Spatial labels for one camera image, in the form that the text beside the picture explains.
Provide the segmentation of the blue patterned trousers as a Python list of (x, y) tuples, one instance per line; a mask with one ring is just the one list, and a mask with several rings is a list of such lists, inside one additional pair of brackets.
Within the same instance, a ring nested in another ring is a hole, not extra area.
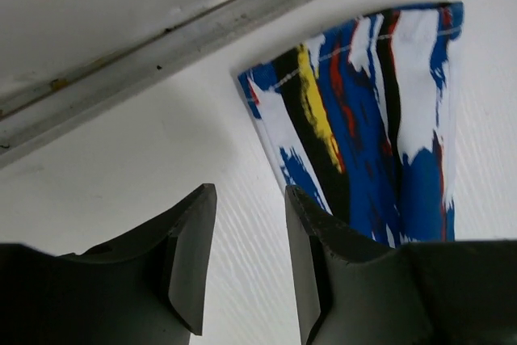
[(386, 246), (455, 238), (462, 2), (361, 15), (237, 79), (281, 187)]

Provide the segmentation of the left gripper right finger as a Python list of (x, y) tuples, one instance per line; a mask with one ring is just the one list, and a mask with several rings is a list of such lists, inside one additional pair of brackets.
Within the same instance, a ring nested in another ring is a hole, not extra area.
[(391, 248), (296, 186), (285, 212), (302, 343), (515, 343), (515, 241)]

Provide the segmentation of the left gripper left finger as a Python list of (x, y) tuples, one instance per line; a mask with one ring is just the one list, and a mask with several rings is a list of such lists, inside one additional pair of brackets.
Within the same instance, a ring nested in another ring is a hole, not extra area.
[(216, 188), (76, 255), (1, 246), (4, 344), (187, 344), (201, 335)]

